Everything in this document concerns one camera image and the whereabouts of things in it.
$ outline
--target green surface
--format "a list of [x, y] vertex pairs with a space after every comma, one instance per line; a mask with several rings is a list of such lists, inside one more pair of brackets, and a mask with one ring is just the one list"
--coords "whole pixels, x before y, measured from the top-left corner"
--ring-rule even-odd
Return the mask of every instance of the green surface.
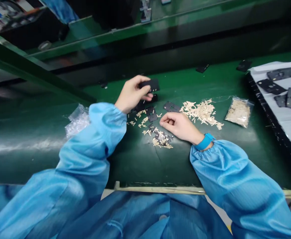
[[50, 91], [65, 96], [74, 102], [79, 102], [86, 106], [96, 102], [91, 95], [84, 93], [50, 71], [43, 69], [1, 44], [0, 69], [46, 87]]
[[[291, 52], [255, 58], [253, 66], [272, 61], [291, 61]], [[239, 61], [211, 65], [204, 74], [193, 68], [152, 75], [158, 78], [161, 90], [155, 104], [158, 114], [166, 101], [181, 105], [184, 101], [214, 101], [215, 118], [223, 129], [205, 124], [196, 125], [217, 139], [226, 139], [241, 146], [261, 170], [285, 189], [291, 189], [291, 172], [281, 156], [279, 144], [261, 107], [256, 103], [248, 129], [224, 120], [231, 97], [255, 100], [243, 81], [244, 73], [236, 71]], [[114, 103], [124, 81], [111, 82], [107, 89], [92, 86], [85, 89], [99, 102]], [[58, 151], [65, 142], [67, 117], [76, 108], [66, 99], [56, 96], [36, 97], [0, 104], [0, 183], [25, 183], [38, 171], [53, 168], [58, 163]], [[154, 125], [159, 129], [158, 121]], [[111, 162], [108, 188], [115, 181], [133, 186], [201, 186], [189, 162], [190, 145], [174, 139], [173, 149], [152, 146], [152, 138], [142, 134], [137, 125], [128, 125]]]

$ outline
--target green metal frame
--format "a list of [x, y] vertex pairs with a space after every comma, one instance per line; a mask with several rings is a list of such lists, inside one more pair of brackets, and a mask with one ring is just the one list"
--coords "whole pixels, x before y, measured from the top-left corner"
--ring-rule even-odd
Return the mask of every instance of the green metal frame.
[[0, 69], [14, 74], [24, 80], [41, 85], [50, 91], [79, 102], [90, 105], [96, 102], [91, 95], [77, 89], [53, 73], [43, 69], [16, 52], [0, 44]]

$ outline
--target blue wristband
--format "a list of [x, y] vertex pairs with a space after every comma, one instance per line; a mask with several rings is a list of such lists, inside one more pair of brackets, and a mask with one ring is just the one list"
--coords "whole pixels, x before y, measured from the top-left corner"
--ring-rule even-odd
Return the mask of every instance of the blue wristband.
[[206, 149], [206, 148], [209, 146], [209, 144], [210, 144], [213, 140], [215, 140], [215, 138], [214, 138], [211, 134], [209, 134], [209, 133], [206, 133], [204, 136], [205, 136], [205, 137], [204, 137], [204, 139], [202, 140], [202, 142], [199, 143], [198, 145], [195, 145], [195, 146], [194, 146], [194, 147], [195, 147], [197, 150], [199, 150], [199, 151]]

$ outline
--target clear plastic bag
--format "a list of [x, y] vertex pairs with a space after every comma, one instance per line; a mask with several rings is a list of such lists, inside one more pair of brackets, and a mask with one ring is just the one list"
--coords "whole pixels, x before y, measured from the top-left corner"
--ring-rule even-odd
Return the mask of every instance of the clear plastic bag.
[[253, 107], [253, 102], [239, 97], [233, 97], [232, 104], [225, 116], [225, 120], [247, 128]]
[[71, 138], [90, 124], [89, 108], [85, 108], [83, 105], [79, 104], [68, 119], [71, 123], [65, 127], [66, 137]]

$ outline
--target workstation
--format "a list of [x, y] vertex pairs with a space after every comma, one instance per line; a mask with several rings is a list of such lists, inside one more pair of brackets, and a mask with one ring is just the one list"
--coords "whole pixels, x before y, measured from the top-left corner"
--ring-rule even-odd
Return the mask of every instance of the workstation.
[[[249, 69], [291, 62], [291, 1], [199, 2], [153, 0], [150, 21], [141, 23], [138, 12], [135, 24], [110, 31], [85, 17], [69, 23], [66, 38], [45, 50], [1, 41], [0, 184], [25, 184], [55, 168], [78, 103], [115, 103], [124, 82], [142, 74], [158, 79], [158, 100], [147, 105], [157, 115], [166, 113], [167, 102], [182, 107], [211, 99], [222, 129], [195, 125], [239, 145], [291, 198], [291, 159], [249, 84], [249, 71], [237, 70], [242, 60], [251, 62]], [[196, 70], [207, 65], [203, 73]], [[225, 120], [233, 97], [254, 102], [247, 128]], [[173, 148], [154, 146], [153, 136], [143, 134], [150, 122], [138, 127], [146, 115], [136, 114], [128, 115], [136, 124], [127, 125], [108, 159], [107, 188], [204, 194], [189, 162], [191, 145], [174, 138]], [[163, 131], [159, 119], [152, 124]]]

